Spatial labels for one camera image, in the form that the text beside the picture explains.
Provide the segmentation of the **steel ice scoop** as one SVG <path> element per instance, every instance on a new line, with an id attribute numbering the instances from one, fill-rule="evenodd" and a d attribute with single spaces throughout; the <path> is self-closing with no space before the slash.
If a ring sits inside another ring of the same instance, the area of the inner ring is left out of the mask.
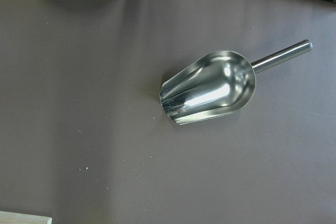
<path id="1" fill-rule="evenodd" d="M 257 73 L 312 48 L 306 39 L 254 62 L 232 50 L 213 51 L 162 84 L 161 106 L 178 125 L 235 113 L 253 97 Z"/>

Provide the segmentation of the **bamboo cutting board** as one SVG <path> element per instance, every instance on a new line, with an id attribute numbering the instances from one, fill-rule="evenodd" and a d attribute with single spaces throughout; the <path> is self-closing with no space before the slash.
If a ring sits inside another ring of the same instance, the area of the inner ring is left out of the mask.
<path id="1" fill-rule="evenodd" d="M 1 211 L 1 223 L 52 224 L 51 217 Z"/>

